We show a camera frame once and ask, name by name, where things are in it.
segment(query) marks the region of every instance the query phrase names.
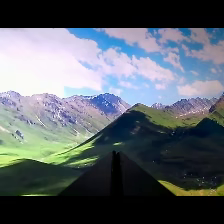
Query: sky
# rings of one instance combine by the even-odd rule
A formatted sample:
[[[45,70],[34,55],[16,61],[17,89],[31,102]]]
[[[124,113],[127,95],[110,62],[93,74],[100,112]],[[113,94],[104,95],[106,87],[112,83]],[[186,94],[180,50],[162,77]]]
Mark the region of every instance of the sky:
[[[151,106],[224,92],[222,28],[0,29],[0,92]]]

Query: dark triangular structure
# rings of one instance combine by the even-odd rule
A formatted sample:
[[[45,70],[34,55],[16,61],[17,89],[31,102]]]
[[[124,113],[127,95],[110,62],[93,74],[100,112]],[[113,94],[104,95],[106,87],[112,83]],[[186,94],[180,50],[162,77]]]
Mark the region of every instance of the dark triangular structure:
[[[109,153],[59,196],[174,196],[121,152]]]

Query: blue sky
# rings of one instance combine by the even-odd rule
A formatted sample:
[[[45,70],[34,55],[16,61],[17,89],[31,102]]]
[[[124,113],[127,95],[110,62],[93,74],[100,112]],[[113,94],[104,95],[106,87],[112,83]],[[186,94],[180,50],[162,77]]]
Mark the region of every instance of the blue sky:
[[[224,92],[224,29],[2,29],[0,91],[172,104]]]

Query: rocky mountain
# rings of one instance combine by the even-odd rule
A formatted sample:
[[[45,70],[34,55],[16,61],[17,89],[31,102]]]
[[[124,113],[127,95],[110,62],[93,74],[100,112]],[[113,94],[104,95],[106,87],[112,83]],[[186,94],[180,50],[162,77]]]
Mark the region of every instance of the rocky mountain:
[[[21,96],[8,91],[0,93],[0,132],[5,135],[0,139],[2,145],[43,140],[81,143],[129,107],[109,93],[61,99],[48,93]]]
[[[181,99],[171,106],[166,106],[166,110],[172,111],[177,116],[186,116],[189,114],[207,114],[211,106],[216,103],[217,99],[206,99],[206,98],[190,98]]]
[[[164,109],[166,106],[163,105],[163,104],[161,104],[161,103],[154,103],[151,107],[152,107],[152,108],[155,108],[155,109],[157,109],[157,110],[162,110],[162,109]]]

